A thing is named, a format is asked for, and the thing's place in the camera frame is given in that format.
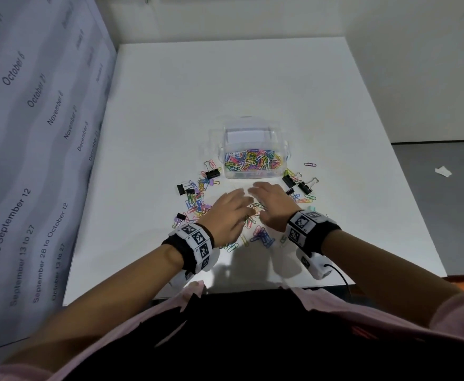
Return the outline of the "person's right hand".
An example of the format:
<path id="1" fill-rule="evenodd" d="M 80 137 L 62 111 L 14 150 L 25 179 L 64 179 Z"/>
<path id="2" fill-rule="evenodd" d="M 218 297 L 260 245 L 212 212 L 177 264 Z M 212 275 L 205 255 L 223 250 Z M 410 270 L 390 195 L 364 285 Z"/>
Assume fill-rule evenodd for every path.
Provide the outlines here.
<path id="1" fill-rule="evenodd" d="M 260 202 L 260 204 L 264 207 L 259 213 L 261 223 L 280 233 L 286 231 L 288 221 L 300 211 L 300 207 L 283 191 L 281 186 L 279 186 L 279 198 L 271 203 Z"/>

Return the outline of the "person's left hand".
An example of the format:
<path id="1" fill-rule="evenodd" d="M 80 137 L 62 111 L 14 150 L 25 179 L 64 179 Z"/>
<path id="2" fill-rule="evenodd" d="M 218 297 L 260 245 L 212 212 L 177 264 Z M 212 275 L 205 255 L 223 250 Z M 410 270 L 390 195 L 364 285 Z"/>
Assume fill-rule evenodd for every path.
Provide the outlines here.
<path id="1" fill-rule="evenodd" d="M 226 194 L 220 196 L 210 210 L 197 221 L 198 224 L 205 226 L 213 235 L 217 248 L 235 243 L 244 228 L 243 226 L 241 230 L 226 230 Z"/>

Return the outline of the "person's left forearm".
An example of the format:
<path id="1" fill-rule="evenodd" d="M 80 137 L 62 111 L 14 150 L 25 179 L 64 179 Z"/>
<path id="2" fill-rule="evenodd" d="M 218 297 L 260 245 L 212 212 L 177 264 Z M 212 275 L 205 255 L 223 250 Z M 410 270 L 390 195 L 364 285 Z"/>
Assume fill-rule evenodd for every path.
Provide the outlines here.
<path id="1" fill-rule="evenodd" d="M 139 314 L 184 265 L 163 244 L 51 316 L 5 364 L 56 372 L 115 327 Z"/>

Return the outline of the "person's right forearm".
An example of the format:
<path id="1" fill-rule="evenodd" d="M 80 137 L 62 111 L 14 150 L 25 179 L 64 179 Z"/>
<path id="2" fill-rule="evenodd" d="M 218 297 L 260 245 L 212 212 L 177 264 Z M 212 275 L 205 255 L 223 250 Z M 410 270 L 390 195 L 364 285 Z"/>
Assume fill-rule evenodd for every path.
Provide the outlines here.
<path id="1" fill-rule="evenodd" d="M 342 230 L 322 243 L 322 252 L 388 313 L 429 327 L 438 308 L 464 294 L 456 285 Z"/>

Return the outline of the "pile of boxed paper clips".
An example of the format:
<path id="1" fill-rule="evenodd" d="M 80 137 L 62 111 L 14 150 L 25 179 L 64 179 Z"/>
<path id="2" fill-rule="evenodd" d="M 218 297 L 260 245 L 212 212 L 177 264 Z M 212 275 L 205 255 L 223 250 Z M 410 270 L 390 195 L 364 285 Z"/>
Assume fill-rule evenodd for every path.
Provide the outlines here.
<path id="1" fill-rule="evenodd" d="M 224 168 L 229 172 L 277 170 L 285 160 L 273 150 L 247 149 L 226 153 Z"/>

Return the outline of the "scattered colourful paper clips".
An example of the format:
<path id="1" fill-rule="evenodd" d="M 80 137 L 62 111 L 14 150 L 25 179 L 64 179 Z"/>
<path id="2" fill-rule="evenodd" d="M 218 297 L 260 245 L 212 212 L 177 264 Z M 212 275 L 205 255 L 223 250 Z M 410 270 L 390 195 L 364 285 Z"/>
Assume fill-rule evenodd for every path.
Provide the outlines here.
<path id="1" fill-rule="evenodd" d="M 185 200 L 186 211 L 181 211 L 179 213 L 185 213 L 187 215 L 187 219 L 186 221 L 180 224 L 176 224 L 176 222 L 173 221 L 173 225 L 172 225 L 173 229 L 183 224 L 189 224 L 189 223 L 198 221 L 199 218 L 202 217 L 212 207 L 210 203 L 207 203 L 205 201 L 205 192 L 208 190 L 208 188 L 219 185 L 220 181 L 217 180 L 216 178 L 212 180 L 208 180 L 205 178 L 204 174 L 206 171 L 213 170 L 216 168 L 219 168 L 221 172 L 222 168 L 218 167 L 213 160 L 207 160 L 203 164 L 205 166 L 205 170 L 200 172 L 201 177 L 199 177 L 196 182 L 188 180 L 187 182 L 179 183 L 179 184 L 183 184 L 186 189 L 194 187 L 195 189 L 199 190 L 199 193 L 194 196 L 187 195 L 187 194 L 181 196 L 181 197 L 186 198 Z M 285 169 L 281 178 L 284 175 L 290 175 L 292 179 L 297 183 L 295 186 L 293 186 L 294 193 L 290 195 L 290 197 L 296 203 L 309 204 L 309 203 L 314 202 L 317 199 L 312 193 L 305 195 L 299 189 L 298 184 L 299 182 L 303 181 L 301 173 L 294 173 L 290 169 Z M 319 182 L 319 179 L 313 178 L 311 179 L 310 182 L 306 184 L 310 186 L 311 188 L 312 185 L 318 182 Z M 256 241 L 260 241 L 265 248 L 270 248 L 275 243 L 276 239 L 268 233 L 266 228 L 261 225 L 261 222 L 259 220 L 259 213 L 262 209 L 264 209 L 264 207 L 259 202 L 255 202 L 251 204 L 250 207 L 255 209 L 256 211 L 255 216 L 249 217 L 245 221 L 243 232 L 240 235 L 240 241 L 226 245 L 224 247 L 226 251 L 232 252 L 236 248 L 238 248 L 240 245 L 247 247 L 249 246 L 250 243 L 253 243 Z"/>

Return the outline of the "clear plastic box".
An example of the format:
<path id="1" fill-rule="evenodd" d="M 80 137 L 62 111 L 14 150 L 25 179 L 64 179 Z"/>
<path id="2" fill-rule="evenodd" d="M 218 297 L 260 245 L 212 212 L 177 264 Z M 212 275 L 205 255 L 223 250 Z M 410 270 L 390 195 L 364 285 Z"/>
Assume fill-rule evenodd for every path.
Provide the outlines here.
<path id="1" fill-rule="evenodd" d="M 223 165 L 227 179 L 264 180 L 281 177 L 290 157 L 288 141 L 285 140 L 279 122 L 257 116 L 224 116 L 219 120 L 220 128 L 213 130 L 217 141 L 218 159 Z M 247 149 L 273 150 L 285 160 L 277 170 L 229 172 L 224 168 L 226 153 Z"/>

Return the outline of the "black right wristband with markers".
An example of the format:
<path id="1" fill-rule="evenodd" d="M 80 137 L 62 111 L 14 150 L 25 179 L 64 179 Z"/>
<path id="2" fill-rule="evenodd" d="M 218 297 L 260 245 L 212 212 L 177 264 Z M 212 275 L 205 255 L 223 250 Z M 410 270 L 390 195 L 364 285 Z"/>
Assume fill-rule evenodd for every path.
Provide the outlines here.
<path id="1" fill-rule="evenodd" d="M 341 227 L 327 216 L 311 210 L 299 210 L 289 218 L 285 235 L 307 257 L 322 254 L 321 246 L 329 233 Z"/>

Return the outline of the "black wristband with markers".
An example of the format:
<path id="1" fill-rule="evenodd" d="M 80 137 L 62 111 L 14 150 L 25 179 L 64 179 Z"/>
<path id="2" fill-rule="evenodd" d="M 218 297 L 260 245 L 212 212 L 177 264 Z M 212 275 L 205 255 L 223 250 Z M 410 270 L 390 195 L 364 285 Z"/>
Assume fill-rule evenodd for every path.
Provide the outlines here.
<path id="1" fill-rule="evenodd" d="M 289 218 L 285 235 L 307 257 L 322 254 L 321 246 L 329 233 L 341 227 L 327 216 L 311 210 L 299 210 Z"/>
<path id="2" fill-rule="evenodd" d="M 213 235 L 198 223 L 186 224 L 172 231 L 162 242 L 164 244 L 174 247 L 182 256 L 182 272 L 186 279 L 212 269 L 220 254 Z"/>

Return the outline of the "black left wristband with markers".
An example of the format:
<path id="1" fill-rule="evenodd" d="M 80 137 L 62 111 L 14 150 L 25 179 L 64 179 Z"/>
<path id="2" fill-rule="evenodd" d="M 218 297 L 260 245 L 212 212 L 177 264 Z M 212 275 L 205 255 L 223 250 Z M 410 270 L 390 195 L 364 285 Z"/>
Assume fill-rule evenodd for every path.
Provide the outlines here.
<path id="1" fill-rule="evenodd" d="M 182 272 L 186 279 L 212 269 L 220 254 L 213 235 L 198 223 L 186 224 L 172 231 L 162 242 L 164 244 L 174 247 L 182 256 Z"/>

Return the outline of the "black apron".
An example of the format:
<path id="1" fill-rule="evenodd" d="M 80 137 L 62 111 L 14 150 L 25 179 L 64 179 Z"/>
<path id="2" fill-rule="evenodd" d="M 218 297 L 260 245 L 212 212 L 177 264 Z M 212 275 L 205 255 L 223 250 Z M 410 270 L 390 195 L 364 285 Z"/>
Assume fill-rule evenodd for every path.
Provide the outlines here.
<path id="1" fill-rule="evenodd" d="M 64 381 L 264 381 L 464 370 L 464 294 L 422 328 L 324 290 L 191 294 L 139 315 Z"/>

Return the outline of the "printed white banner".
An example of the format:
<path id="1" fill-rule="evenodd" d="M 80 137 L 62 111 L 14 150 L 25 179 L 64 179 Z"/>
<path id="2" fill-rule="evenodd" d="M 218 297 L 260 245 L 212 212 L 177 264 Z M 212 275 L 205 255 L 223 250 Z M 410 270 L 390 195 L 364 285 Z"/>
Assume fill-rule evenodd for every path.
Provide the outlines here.
<path id="1" fill-rule="evenodd" d="M 0 348 L 62 306 L 116 57 L 95 0 L 0 0 Z"/>

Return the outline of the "pink shirt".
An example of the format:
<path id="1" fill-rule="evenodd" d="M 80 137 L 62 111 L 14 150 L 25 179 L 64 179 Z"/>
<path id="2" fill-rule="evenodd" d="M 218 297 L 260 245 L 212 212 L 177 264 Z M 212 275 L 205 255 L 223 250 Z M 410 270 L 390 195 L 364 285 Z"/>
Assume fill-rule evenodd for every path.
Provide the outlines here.
<path id="1" fill-rule="evenodd" d="M 438 308 L 428 328 L 375 308 L 354 305 L 324 289 L 269 289 L 203 294 L 191 282 L 176 296 L 109 331 L 56 372 L 26 364 L 0 365 L 0 381 L 127 381 L 141 376 L 192 378 L 225 354 L 239 357 L 246 377 L 254 361 L 308 365 L 311 349 L 341 345 L 366 356 L 464 353 L 464 294 Z"/>

